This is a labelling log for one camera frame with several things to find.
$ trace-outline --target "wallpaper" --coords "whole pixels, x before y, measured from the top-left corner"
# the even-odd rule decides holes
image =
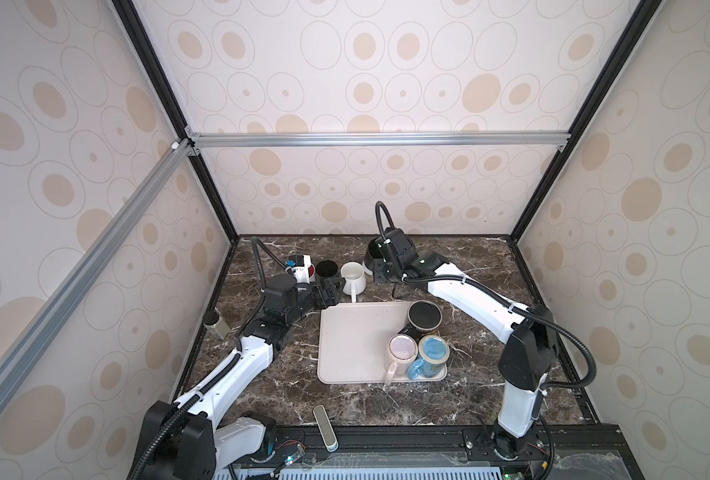
[[[560,130],[636,0],[137,0],[207,133]]]
[[[239,234],[508,234],[555,145],[206,148]]]
[[[0,415],[0,479],[125,478],[226,254],[185,161]]]
[[[0,1],[0,358],[170,148],[98,0]]]
[[[520,246],[646,478],[710,480],[710,1],[658,14]]]

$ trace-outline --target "pink mug handle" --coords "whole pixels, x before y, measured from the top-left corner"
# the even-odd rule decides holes
[[[392,362],[387,369],[387,373],[384,375],[384,385],[390,386],[392,384],[392,380],[395,379],[395,372],[397,372],[397,370],[398,364]]]

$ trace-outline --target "beige tray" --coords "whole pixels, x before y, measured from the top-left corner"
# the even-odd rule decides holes
[[[317,378],[323,383],[381,383],[386,373],[387,342],[406,325],[412,302],[340,303],[321,312],[320,351]],[[446,378],[443,367],[431,379],[394,382],[439,382]]]

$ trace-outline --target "brown marble table surface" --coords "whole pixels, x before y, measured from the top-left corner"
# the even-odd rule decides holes
[[[479,237],[414,237],[416,248],[445,255],[466,274],[513,300],[533,304],[512,254],[503,240]],[[281,260],[289,254],[310,254],[312,262],[331,259],[343,265],[361,261],[369,237],[267,236],[262,241]],[[280,268],[263,257],[267,277]],[[258,299],[258,279],[250,242],[236,248],[217,309],[236,330]],[[377,285],[368,277],[365,302],[391,301],[392,286]],[[293,338],[277,359],[237,398],[222,424],[253,410],[277,420],[278,425],[314,423],[312,409],[324,405],[333,425],[407,426],[493,424],[502,404],[504,379],[498,359],[504,345],[484,326],[450,303],[420,290],[400,285],[399,300],[434,301],[442,310],[440,335],[452,348],[448,375],[439,382],[327,385],[317,378],[320,313],[314,312],[294,326]],[[206,375],[233,349],[232,340],[207,334],[187,389]],[[564,379],[559,364],[552,379]],[[570,390],[552,389],[542,413],[551,424],[579,424],[582,416]]]

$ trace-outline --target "blue mug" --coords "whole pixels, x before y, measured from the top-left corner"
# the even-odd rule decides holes
[[[443,370],[450,349],[448,343],[437,335],[427,335],[418,343],[418,357],[408,367],[408,379],[417,380],[419,377],[431,379]]]

